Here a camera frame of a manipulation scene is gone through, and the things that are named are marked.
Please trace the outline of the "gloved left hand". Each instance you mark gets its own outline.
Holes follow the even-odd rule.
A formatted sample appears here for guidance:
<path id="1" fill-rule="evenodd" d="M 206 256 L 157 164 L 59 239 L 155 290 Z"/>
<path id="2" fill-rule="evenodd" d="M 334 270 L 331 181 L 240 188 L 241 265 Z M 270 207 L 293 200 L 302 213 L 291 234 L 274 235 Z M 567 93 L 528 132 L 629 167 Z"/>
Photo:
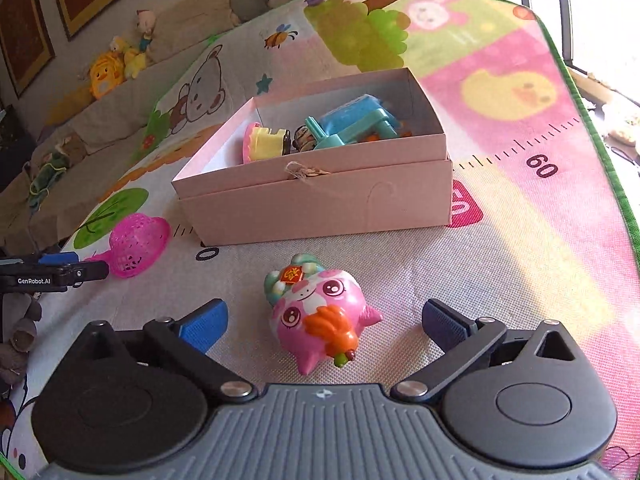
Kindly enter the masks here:
<path id="1" fill-rule="evenodd" d="M 20 382 L 27 370 L 42 307 L 24 292 L 1 296 L 1 383 L 8 388 Z"/>

